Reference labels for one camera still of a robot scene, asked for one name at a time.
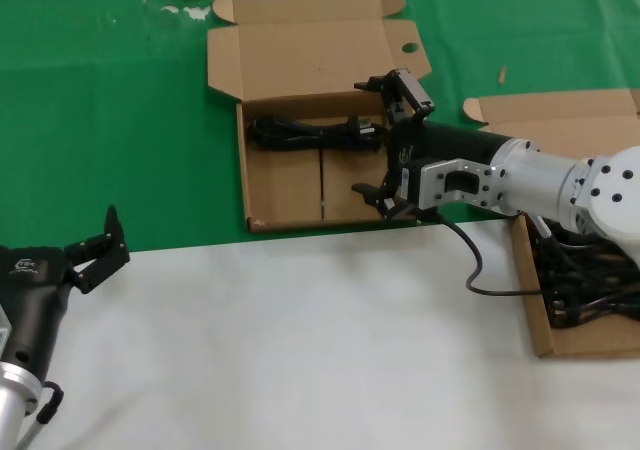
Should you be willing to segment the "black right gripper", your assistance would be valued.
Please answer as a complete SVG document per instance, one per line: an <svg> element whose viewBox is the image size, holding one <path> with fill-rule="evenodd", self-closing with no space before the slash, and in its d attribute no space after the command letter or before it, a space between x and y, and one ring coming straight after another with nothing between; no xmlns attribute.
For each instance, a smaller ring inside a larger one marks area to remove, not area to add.
<svg viewBox="0 0 640 450"><path fill-rule="evenodd" d="M423 158L436 162L465 159L488 165L510 139L487 131L465 130L424 120L434 112L434 102L407 69L372 76L366 82L355 83L354 88L379 93L387 120L394 125L387 138L388 171L382 183L379 186L368 183L351 186L351 190L385 220L416 219L413 205L397 195L401 168L407 162ZM413 110L411 118L418 123L405 119L409 117L406 103Z"/></svg>

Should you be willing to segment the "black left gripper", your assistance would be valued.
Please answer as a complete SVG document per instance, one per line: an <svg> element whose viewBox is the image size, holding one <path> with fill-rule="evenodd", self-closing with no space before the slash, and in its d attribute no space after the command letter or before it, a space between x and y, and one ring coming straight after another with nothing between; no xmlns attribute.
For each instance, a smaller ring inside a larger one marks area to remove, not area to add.
<svg viewBox="0 0 640 450"><path fill-rule="evenodd" d="M1 360L47 377L70 284L88 294L130 262L116 207L110 205L103 233L53 247L1 249L1 307L11 324Z"/></svg>

